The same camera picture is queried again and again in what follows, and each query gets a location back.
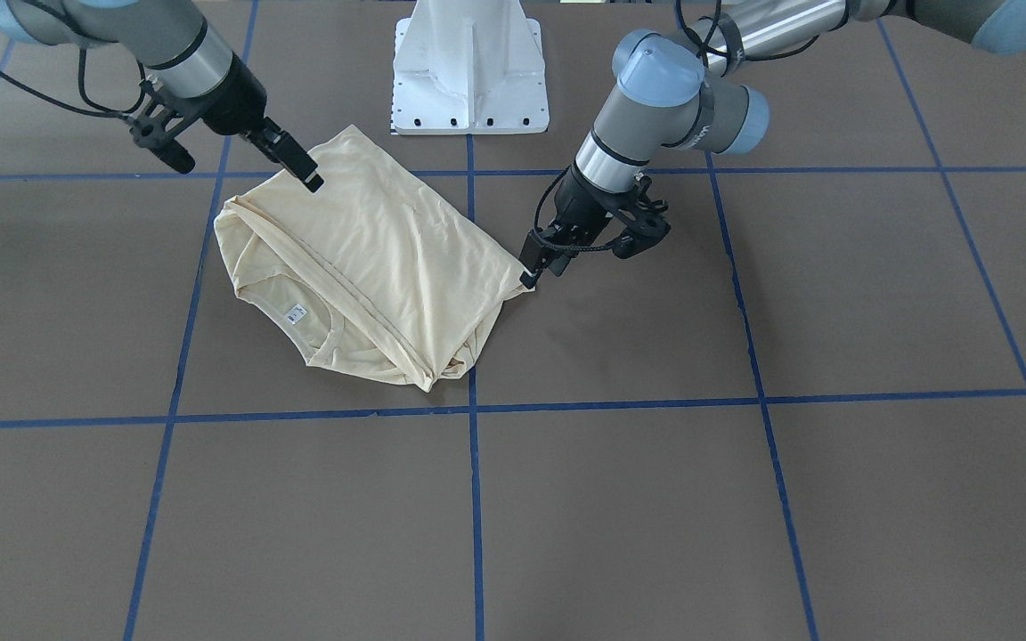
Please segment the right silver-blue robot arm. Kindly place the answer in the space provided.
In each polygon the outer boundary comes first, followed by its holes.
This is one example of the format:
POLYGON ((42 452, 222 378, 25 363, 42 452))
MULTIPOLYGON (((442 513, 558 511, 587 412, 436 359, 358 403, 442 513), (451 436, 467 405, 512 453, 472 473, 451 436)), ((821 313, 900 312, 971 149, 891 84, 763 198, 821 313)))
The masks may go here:
POLYGON ((251 142, 309 191, 324 185, 317 163, 267 115, 267 91, 191 1, 0 1, 0 31, 18 42, 121 45, 139 62, 147 104, 85 112, 125 122, 132 139, 179 174, 194 169, 179 135, 194 123, 251 142))

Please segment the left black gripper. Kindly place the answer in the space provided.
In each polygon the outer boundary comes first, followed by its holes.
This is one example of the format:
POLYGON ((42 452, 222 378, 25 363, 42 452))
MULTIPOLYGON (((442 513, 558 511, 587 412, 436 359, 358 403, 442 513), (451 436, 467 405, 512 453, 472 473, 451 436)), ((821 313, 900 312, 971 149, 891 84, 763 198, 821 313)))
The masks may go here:
POLYGON ((609 211, 611 196, 622 193, 601 190, 574 164, 550 188, 555 215, 545 226, 534 222, 518 252, 518 261, 524 267, 520 280, 529 289, 536 288, 545 272, 562 276, 578 253, 611 251, 614 239, 603 245, 596 245, 595 240, 615 219, 609 211))

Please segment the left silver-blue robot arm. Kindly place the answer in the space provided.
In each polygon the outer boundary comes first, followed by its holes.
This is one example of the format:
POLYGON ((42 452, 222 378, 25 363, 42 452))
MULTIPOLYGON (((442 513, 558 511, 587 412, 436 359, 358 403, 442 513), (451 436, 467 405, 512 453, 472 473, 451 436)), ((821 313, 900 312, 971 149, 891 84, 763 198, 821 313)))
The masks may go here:
POLYGON ((532 288, 586 252, 627 259, 671 230, 666 203, 647 194, 660 150, 741 155, 770 129, 770 102, 734 81, 746 65, 803 53, 851 23, 907 18, 993 54, 1026 50, 1026 1, 716 1, 687 21, 673 4, 672 31, 638 29, 611 53, 611 91, 570 166, 546 194, 555 212, 534 222, 518 259, 532 288))

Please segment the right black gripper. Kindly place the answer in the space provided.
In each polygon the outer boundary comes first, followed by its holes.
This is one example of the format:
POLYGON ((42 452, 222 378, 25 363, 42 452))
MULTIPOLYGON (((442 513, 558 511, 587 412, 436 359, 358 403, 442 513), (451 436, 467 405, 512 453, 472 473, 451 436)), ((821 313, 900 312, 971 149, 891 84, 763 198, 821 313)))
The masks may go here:
POLYGON ((267 90, 244 62, 232 62, 223 81, 197 97, 205 126, 220 135, 240 135, 251 142, 265 157, 274 157, 282 169, 293 175, 310 193, 324 186, 318 164, 292 134, 267 115, 267 90))

